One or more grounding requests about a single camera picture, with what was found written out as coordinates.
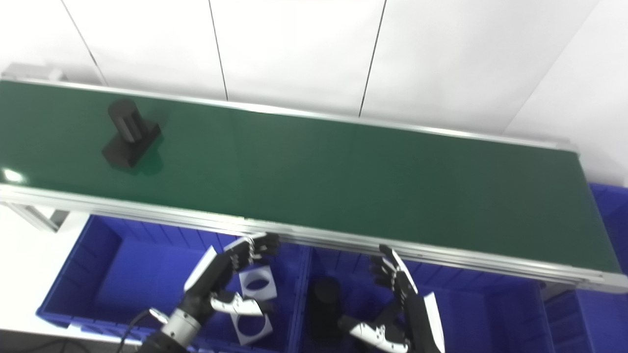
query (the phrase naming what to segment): metal support leg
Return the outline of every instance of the metal support leg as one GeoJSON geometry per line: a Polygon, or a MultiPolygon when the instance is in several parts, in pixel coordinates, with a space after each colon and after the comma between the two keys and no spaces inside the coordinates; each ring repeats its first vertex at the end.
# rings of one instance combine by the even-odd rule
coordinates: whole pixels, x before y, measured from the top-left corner
{"type": "Polygon", "coordinates": [[[22,217],[25,221],[30,223],[33,227],[39,229],[40,231],[47,231],[56,233],[63,221],[70,212],[55,210],[52,213],[50,218],[43,215],[39,210],[29,205],[21,205],[21,204],[12,204],[9,202],[3,202],[3,205],[9,207],[13,212],[17,213],[20,217],[22,217]]]}
{"type": "Polygon", "coordinates": [[[543,301],[548,301],[555,296],[561,295],[566,291],[575,290],[576,286],[574,285],[566,285],[564,283],[552,283],[552,282],[544,282],[545,287],[541,289],[541,298],[543,301]]]}

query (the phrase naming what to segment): white wall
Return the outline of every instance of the white wall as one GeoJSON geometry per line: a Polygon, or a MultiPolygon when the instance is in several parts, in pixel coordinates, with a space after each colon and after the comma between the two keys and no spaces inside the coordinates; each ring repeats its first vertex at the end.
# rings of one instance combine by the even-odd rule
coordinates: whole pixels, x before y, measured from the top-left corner
{"type": "Polygon", "coordinates": [[[61,1],[0,0],[0,72],[11,62],[52,65],[74,82],[101,82],[61,1]]]}
{"type": "Polygon", "coordinates": [[[628,186],[628,1],[600,1],[506,134],[571,139],[590,180],[628,186]]]}
{"type": "Polygon", "coordinates": [[[0,0],[0,70],[49,63],[80,82],[569,139],[591,180],[628,185],[625,0],[65,5],[0,0]]]}

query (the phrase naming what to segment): circular hole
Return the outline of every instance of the circular hole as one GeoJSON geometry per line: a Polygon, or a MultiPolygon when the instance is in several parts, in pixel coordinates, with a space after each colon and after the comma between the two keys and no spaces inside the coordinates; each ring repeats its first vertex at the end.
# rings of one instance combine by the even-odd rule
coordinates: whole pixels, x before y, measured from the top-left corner
{"type": "Polygon", "coordinates": [[[263,316],[241,316],[237,322],[237,329],[247,336],[257,335],[266,323],[263,316]]]}
{"type": "Polygon", "coordinates": [[[268,280],[264,280],[263,278],[260,278],[259,280],[254,280],[253,282],[250,282],[248,285],[246,285],[246,288],[248,290],[260,290],[267,285],[268,285],[268,280]]]}

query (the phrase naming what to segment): black cylindrical part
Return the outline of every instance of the black cylindrical part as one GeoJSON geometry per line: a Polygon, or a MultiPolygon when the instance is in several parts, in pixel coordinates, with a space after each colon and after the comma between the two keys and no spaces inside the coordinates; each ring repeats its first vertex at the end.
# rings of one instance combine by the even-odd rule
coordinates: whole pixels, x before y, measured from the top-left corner
{"type": "Polygon", "coordinates": [[[138,142],[148,133],[148,128],[139,115],[138,107],[130,99],[113,102],[109,106],[109,116],[122,139],[128,143],[138,142]]]}
{"type": "Polygon", "coordinates": [[[343,333],[338,327],[342,316],[340,283],[333,277],[322,277],[310,283],[308,321],[315,342],[335,344],[343,333]]]}

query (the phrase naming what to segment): black block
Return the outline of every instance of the black block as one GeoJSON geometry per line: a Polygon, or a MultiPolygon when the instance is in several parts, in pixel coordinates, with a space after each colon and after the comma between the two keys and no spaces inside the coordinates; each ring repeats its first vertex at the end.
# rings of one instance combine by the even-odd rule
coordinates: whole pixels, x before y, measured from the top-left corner
{"type": "Polygon", "coordinates": [[[146,126],[146,132],[139,141],[126,142],[120,133],[117,133],[102,149],[102,154],[110,164],[132,168],[161,134],[161,129],[156,123],[148,120],[143,120],[143,123],[146,126]]]}

